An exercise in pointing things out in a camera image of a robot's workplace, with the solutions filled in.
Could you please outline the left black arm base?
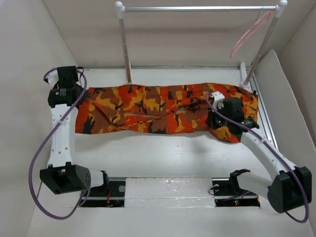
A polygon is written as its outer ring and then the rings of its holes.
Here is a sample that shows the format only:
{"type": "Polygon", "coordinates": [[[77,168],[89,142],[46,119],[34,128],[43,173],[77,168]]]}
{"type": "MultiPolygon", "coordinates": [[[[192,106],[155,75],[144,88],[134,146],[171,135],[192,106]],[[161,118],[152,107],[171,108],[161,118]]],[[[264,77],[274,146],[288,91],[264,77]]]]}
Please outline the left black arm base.
{"type": "Polygon", "coordinates": [[[109,187],[92,188],[89,193],[85,193],[80,202],[80,207],[124,207],[126,179],[110,179],[109,187]]]}

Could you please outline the orange camouflage trousers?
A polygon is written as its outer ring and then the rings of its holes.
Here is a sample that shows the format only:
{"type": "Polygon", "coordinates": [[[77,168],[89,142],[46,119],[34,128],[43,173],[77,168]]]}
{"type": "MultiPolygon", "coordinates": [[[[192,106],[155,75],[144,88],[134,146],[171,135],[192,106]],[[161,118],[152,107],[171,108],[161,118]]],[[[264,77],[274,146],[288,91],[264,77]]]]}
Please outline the orange camouflage trousers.
{"type": "Polygon", "coordinates": [[[181,134],[208,131],[222,142],[237,143],[227,127],[210,127],[207,93],[220,92],[241,102],[244,119],[258,119],[258,95],[244,88],[219,83],[170,86],[121,85],[91,87],[79,106],[75,132],[103,134],[136,131],[150,134],[181,134]]]}

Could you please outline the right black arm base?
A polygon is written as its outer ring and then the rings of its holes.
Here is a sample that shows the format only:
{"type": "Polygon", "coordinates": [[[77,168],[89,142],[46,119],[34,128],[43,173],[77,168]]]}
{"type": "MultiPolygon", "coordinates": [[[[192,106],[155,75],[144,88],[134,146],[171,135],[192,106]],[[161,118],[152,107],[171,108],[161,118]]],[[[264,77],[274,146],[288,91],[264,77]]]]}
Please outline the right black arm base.
{"type": "Polygon", "coordinates": [[[229,178],[212,178],[208,193],[214,197],[215,207],[260,207],[259,197],[250,191],[234,189],[229,178]]]}

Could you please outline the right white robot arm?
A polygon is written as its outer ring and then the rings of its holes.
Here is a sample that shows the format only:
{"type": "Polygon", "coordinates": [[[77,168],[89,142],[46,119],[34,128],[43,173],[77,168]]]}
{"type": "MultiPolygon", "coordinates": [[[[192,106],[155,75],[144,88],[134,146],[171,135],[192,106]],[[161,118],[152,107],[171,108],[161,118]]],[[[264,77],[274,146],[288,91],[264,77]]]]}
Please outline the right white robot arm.
{"type": "Polygon", "coordinates": [[[259,125],[245,117],[241,99],[226,98],[220,92],[207,93],[207,125],[212,129],[226,128],[245,145],[269,173],[265,179],[249,169],[240,169],[229,176],[228,188],[234,195],[255,193],[266,198],[277,213],[288,213],[303,206],[309,214],[312,201],[312,173],[288,160],[269,140],[259,135],[259,125]]]}

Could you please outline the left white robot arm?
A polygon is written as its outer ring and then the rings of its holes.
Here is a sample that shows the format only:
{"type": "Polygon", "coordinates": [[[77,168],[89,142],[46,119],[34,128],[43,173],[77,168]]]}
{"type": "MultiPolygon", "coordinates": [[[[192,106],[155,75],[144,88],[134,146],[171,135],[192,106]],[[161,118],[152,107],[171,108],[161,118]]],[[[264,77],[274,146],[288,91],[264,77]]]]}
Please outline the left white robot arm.
{"type": "Polygon", "coordinates": [[[64,66],[55,71],[57,80],[48,96],[53,127],[51,152],[47,168],[40,171],[40,179],[56,195],[91,190],[104,196],[110,191],[107,173],[75,162],[75,124],[79,106],[87,95],[86,86],[78,84],[85,77],[83,68],[64,66]]]}

